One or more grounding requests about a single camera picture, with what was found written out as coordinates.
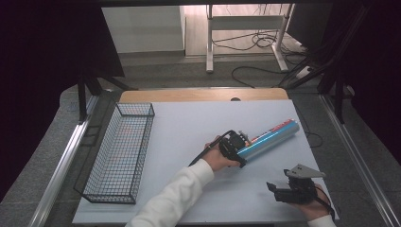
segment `white sleeve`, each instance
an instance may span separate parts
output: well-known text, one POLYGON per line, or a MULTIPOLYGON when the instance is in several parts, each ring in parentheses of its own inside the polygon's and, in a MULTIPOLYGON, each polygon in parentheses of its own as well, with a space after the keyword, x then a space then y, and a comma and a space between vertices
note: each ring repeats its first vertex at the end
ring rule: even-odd
POLYGON ((126 227, 171 227, 198 200, 203 187, 214 179, 212 168, 200 159, 180 170, 162 192, 150 199, 126 227))
POLYGON ((309 227, 336 227, 330 215, 310 220, 307 225, 309 227))

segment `finger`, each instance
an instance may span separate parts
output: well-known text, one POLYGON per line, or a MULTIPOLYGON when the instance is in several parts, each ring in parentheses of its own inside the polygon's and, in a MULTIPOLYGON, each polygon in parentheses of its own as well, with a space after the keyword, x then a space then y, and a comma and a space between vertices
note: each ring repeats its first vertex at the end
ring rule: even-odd
POLYGON ((289 202, 288 202, 288 204, 291 205, 291 206, 293 206, 293 207, 295 207, 295 208, 298 208, 298 209, 301 207, 301 205, 300 205, 300 204, 297 204, 297 203, 289 203, 289 202))
MULTIPOLYGON (((215 142, 219 137, 220 137, 220 136, 217 135, 217 136, 215 137, 215 139, 213 140, 213 142, 215 142)), ((213 142, 210 142, 210 143, 205 144, 204 147, 205 147, 205 148, 210 147, 210 145, 211 145, 213 142)))
POLYGON ((228 160, 227 159, 227 166, 241 166, 240 162, 233 161, 233 160, 228 160))
MULTIPOLYGON (((219 135, 216 136, 215 140, 213 142, 215 142, 216 140, 218 140, 220 138, 219 135)), ((218 143, 215 144, 212 148, 218 148, 218 143)))

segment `wire basket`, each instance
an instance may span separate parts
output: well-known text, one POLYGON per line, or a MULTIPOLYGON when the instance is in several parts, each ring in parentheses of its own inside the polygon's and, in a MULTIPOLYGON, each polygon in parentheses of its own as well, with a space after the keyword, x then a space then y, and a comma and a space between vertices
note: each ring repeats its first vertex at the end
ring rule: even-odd
POLYGON ((86 179, 75 186, 83 198, 136 204, 153 117, 151 103, 116 103, 90 173, 78 177, 86 179))

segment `hand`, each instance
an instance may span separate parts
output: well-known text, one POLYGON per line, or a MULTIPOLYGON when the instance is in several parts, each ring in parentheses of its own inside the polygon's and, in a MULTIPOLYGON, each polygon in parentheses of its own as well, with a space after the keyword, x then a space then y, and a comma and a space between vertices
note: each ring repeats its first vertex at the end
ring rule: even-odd
MULTIPOLYGON (((211 143, 207 143, 204 147, 207 148, 211 143)), ((219 171, 226 166, 239 166, 239 162, 229 160, 224 157, 220 150, 218 149, 218 145, 212 147, 203 157, 201 157, 209 166, 213 169, 213 171, 219 171)))
MULTIPOLYGON (((321 190, 316 189, 318 191, 318 197, 320 199, 322 199, 323 201, 325 201, 326 203, 329 203, 328 198, 323 193, 323 189, 322 189, 321 185, 315 183, 315 186, 321 189, 321 190)), ((323 205, 318 203, 317 201, 312 201, 309 204, 291 203, 291 205, 300 209, 302 211, 302 213, 304 213, 304 215, 308 221, 329 215, 327 209, 323 205)))

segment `blue tube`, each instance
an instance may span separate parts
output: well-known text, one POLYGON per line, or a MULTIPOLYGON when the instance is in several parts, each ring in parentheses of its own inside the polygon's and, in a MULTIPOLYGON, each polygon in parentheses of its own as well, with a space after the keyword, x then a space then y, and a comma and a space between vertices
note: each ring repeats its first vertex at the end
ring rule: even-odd
POLYGON ((273 129, 252 139, 251 144, 239 150, 237 154, 241 158, 248 159, 251 156, 254 156, 256 153, 263 152, 281 143, 282 141, 287 140, 299 129, 300 127, 298 123, 293 119, 289 119, 273 129))

